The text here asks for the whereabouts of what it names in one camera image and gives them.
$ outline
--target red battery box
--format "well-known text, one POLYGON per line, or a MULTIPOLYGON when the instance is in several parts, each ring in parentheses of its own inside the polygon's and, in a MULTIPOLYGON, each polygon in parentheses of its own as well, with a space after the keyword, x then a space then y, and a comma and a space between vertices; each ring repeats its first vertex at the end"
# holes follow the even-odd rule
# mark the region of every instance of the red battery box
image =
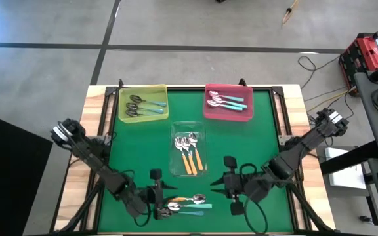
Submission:
MULTIPOLYGON (((340 55, 338 63, 348 90, 355 86, 355 73, 377 70, 378 32, 359 33, 354 42, 340 55)), ((354 89, 350 94, 358 96, 358 90, 354 89)))

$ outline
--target yellow tray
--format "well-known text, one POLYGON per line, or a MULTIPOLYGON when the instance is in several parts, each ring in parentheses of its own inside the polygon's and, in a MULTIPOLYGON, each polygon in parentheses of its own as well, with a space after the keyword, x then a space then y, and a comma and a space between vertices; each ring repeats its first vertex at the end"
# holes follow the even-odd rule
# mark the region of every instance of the yellow tray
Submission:
MULTIPOLYGON (((139 109, 137 112, 155 114, 149 111, 144 111, 143 109, 139 109)), ((121 88, 119 90, 118 117, 121 121, 125 123, 158 121, 161 119, 169 118, 169 101, 167 99, 167 86, 166 85, 152 85, 152 86, 144 86, 144 87, 121 88), (126 114, 126 110, 127 110, 126 103, 133 102, 129 98, 130 95, 138 95, 143 100, 147 100, 147 101, 165 102, 167 104, 165 107, 157 106, 149 102, 141 102, 138 104, 138 106, 144 107, 144 108, 163 109, 164 113, 158 114, 158 115, 141 115, 138 117, 129 117, 126 114)))

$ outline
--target black wall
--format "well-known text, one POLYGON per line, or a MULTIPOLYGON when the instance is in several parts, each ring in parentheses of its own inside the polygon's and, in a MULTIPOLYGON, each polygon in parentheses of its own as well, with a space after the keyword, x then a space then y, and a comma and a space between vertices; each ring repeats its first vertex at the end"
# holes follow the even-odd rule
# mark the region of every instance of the black wall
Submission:
POLYGON ((51 141, 0 120, 0 235, 22 235, 51 148, 51 141))

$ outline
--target spoon handle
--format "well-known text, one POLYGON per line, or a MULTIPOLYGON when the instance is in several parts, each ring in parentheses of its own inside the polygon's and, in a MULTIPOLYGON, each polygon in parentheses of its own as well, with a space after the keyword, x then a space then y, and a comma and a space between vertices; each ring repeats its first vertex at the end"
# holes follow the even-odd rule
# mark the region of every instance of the spoon handle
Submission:
POLYGON ((238 106, 238 107, 241 107, 241 108, 247 108, 247 105, 245 104, 238 104, 237 102, 229 102, 229 101, 225 101, 227 104, 230 104, 230 105, 233 105, 233 106, 238 106))
POLYGON ((230 100, 233 100, 233 101, 237 101, 237 102, 244 102, 244 98, 238 98, 238 97, 233 97, 233 96, 226 96, 226 95, 222 95, 224 98, 227 98, 227 99, 230 99, 230 100))
POLYGON ((179 214, 191 214, 193 216, 203 216, 203 211, 199 212, 178 212, 179 214))
POLYGON ((166 107, 166 103, 165 102, 152 102, 152 101, 145 101, 145 102, 149 102, 151 104, 155 104, 155 105, 159 105, 159 106, 162 106, 162 107, 166 107))
POLYGON ((184 207, 199 208, 199 209, 212 209, 212 204, 187 204, 184 207))
POLYGON ((233 109, 234 111, 243 111, 243 108, 241 108, 241 107, 223 105, 223 104, 221 104, 220 106, 223 106, 223 107, 228 108, 228 109, 233 109))
POLYGON ((145 109, 147 111, 153 111, 153 112, 156 112, 158 114, 163 114, 163 109, 154 109, 154 108, 142 108, 142 109, 145 109))
POLYGON ((195 148, 195 155, 196 155, 196 162, 198 163, 198 169, 203 170, 200 153, 198 152, 197 148, 195 148))
POLYGON ((194 158, 190 153, 188 153, 189 156, 189 163, 190 163, 190 168, 192 169, 192 173, 194 175, 198 175, 198 171, 196 170, 195 163, 194 163, 194 158))
POLYGON ((175 197, 174 199, 171 199, 170 201, 178 202, 178 201, 186 201, 186 200, 188 200, 188 199, 185 198, 185 197, 175 197))
POLYGON ((189 167, 188 160, 186 160, 186 156, 184 155, 184 153, 182 153, 182 158, 183 158, 184 167, 186 169, 186 173, 192 174, 192 171, 190 170, 190 167, 189 167))

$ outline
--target green mat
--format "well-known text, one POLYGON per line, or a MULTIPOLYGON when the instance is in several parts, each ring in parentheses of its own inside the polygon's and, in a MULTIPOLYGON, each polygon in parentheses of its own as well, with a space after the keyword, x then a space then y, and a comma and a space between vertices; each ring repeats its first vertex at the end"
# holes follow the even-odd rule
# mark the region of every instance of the green mat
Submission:
MULTIPOLYGON (((254 163, 258 168, 278 153, 269 93, 254 92, 255 114, 247 123, 208 120, 203 117, 203 91, 169 92, 170 115, 168 120, 125 124, 116 118, 117 137, 113 142, 110 166, 118 170, 135 170, 137 186, 152 185, 150 169, 161 168, 163 180, 178 187, 164 191, 164 196, 191 197, 202 193, 213 209, 206 209, 205 216, 175 214, 164 220, 150 220, 147 226, 138 227, 126 213, 122 202, 117 202, 106 191, 103 197, 99 232, 251 232, 243 215, 230 214, 230 199, 210 191, 209 184, 220 178, 227 168, 223 157, 232 155, 238 165, 254 163), (204 122, 207 134, 208 172, 199 178, 177 178, 169 172, 169 146, 171 124, 175 121, 204 122)), ((274 188, 260 202, 268 218, 269 232, 292 232, 291 216, 285 189, 274 188)), ((257 231, 264 229, 264 219, 257 207, 250 203, 247 213, 257 231)), ((145 216, 138 222, 143 223, 145 216)))

